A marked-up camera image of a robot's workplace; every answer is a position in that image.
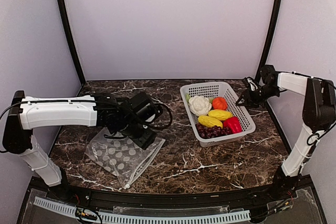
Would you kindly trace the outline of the clear polka dot zip bag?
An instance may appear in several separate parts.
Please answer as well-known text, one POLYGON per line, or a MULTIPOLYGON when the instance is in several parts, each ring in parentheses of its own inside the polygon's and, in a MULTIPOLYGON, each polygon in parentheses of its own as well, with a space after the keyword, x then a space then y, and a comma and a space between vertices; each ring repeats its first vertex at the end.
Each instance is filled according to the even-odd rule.
POLYGON ((117 177, 123 189, 129 189, 149 167, 164 143, 165 139, 156 137, 143 150, 130 138, 119 132, 110 134, 105 127, 89 142, 85 154, 117 177))

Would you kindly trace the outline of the white cauliflower toy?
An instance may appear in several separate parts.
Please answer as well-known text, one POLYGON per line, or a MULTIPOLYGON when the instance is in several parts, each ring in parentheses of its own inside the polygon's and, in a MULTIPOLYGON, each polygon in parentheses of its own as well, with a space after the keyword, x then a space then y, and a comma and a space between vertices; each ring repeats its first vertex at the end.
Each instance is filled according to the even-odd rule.
POLYGON ((188 100, 190 111, 196 116, 207 115, 212 108, 209 99, 203 96, 194 96, 188 100))

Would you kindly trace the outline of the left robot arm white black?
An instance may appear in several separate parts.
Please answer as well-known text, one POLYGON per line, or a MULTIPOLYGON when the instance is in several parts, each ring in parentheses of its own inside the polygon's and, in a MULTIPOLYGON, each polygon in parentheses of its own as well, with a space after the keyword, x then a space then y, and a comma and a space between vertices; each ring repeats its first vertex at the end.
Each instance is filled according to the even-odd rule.
POLYGON ((65 172, 41 149, 33 130, 39 127, 81 125, 107 129, 106 138, 124 137, 146 149, 156 137, 152 122, 162 114, 160 105, 144 92, 132 98, 86 95, 76 98, 33 98, 17 91, 7 116, 2 145, 5 153, 19 155, 26 164, 53 188, 63 201, 74 197, 65 172))

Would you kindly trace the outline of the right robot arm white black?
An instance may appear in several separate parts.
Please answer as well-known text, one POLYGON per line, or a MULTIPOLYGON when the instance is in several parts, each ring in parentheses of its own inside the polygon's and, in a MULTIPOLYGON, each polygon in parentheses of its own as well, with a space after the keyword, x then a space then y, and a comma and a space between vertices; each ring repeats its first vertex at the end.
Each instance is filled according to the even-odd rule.
POLYGON ((297 72, 276 71, 265 65, 260 70, 263 84, 251 77, 243 79, 246 90, 236 101, 237 106, 257 108, 284 91, 302 95, 302 128, 289 156, 277 168, 267 194, 280 199, 294 190, 305 164, 310 161, 320 140, 335 127, 335 85, 333 81, 297 72))

